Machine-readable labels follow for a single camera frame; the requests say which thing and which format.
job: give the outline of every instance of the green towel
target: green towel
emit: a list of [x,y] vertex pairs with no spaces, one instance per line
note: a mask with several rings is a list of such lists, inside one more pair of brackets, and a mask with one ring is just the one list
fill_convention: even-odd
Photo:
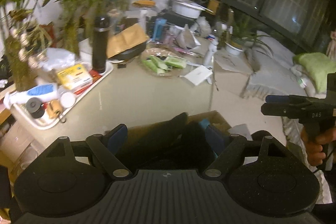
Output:
[[293,57],[293,61],[302,65],[310,78],[315,81],[317,93],[324,93],[327,90],[327,76],[336,72],[336,62],[320,52],[299,54]]

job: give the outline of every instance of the finger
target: finger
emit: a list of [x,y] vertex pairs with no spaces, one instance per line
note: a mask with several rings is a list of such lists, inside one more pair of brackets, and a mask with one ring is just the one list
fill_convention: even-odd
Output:
[[301,131],[301,139],[303,140],[303,142],[308,141],[308,135],[307,135],[307,132],[306,132],[305,128],[303,128],[302,131]]
[[325,133],[316,137],[318,144],[327,144],[336,140],[336,128],[330,128]]
[[305,143],[306,151],[308,154],[314,154],[318,152],[322,152],[323,147],[320,144],[316,144],[313,142],[307,142]]
[[322,160],[326,158],[325,153],[315,153],[315,154],[308,154],[307,160],[311,166],[318,166],[323,163]]

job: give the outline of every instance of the table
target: table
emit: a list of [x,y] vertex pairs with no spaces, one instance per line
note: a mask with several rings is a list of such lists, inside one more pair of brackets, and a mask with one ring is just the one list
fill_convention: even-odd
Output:
[[[207,49],[203,41],[202,49]],[[206,81],[193,86],[178,77],[156,77],[146,72],[137,59],[124,69],[114,70],[66,115],[66,123],[48,130],[31,126],[14,108],[12,114],[36,141],[47,148],[56,138],[68,136],[71,141],[112,130],[120,123],[128,127],[165,121],[187,112],[208,112],[212,85]]]

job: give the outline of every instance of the yellow box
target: yellow box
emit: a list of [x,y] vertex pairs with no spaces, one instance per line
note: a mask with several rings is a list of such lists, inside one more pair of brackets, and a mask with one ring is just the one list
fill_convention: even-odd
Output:
[[76,92],[92,84],[92,76],[82,64],[78,64],[57,73],[61,84],[68,90]]

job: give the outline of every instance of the black bottle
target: black bottle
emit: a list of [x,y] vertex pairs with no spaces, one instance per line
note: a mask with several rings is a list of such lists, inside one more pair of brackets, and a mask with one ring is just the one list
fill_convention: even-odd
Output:
[[109,16],[98,16],[94,19],[92,68],[98,73],[104,73],[106,69],[106,49],[109,40],[109,30]]

